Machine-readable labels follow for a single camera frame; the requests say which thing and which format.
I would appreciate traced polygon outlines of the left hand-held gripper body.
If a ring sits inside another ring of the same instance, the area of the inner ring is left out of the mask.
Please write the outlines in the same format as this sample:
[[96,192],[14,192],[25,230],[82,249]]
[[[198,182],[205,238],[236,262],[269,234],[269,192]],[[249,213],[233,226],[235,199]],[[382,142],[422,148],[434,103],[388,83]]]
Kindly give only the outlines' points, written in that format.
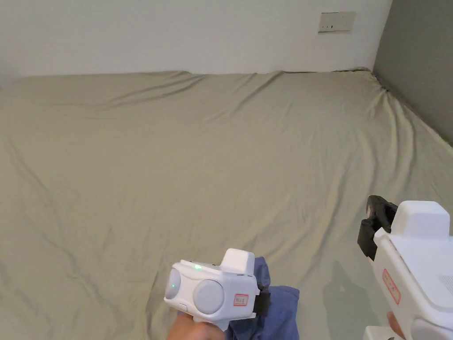
[[226,331],[231,321],[265,317],[268,288],[254,275],[252,252],[229,248],[219,265],[181,260],[172,265],[164,302],[194,322]]

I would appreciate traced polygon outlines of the person's left hand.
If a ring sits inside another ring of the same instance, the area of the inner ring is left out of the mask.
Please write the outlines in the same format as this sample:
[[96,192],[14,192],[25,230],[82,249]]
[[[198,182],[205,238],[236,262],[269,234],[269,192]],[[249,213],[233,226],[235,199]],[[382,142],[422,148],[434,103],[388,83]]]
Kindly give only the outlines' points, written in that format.
[[178,314],[166,337],[167,340],[225,340],[225,332],[206,322],[195,322],[189,314]]

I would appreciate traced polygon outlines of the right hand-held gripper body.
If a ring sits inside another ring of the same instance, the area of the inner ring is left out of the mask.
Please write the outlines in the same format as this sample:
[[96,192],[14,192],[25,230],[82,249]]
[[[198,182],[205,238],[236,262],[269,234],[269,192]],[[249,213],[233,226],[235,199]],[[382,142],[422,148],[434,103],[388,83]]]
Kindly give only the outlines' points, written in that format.
[[398,205],[392,232],[362,220],[357,243],[407,340],[453,337],[450,215],[434,201]]

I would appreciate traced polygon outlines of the person's right hand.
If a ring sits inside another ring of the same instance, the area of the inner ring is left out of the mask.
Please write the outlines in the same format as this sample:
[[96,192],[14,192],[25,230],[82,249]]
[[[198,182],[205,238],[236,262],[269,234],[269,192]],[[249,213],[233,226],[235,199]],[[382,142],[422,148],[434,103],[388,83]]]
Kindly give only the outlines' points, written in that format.
[[402,332],[402,329],[392,311],[387,313],[387,321],[389,326],[391,327],[392,331],[397,334],[401,339],[405,340],[405,336]]

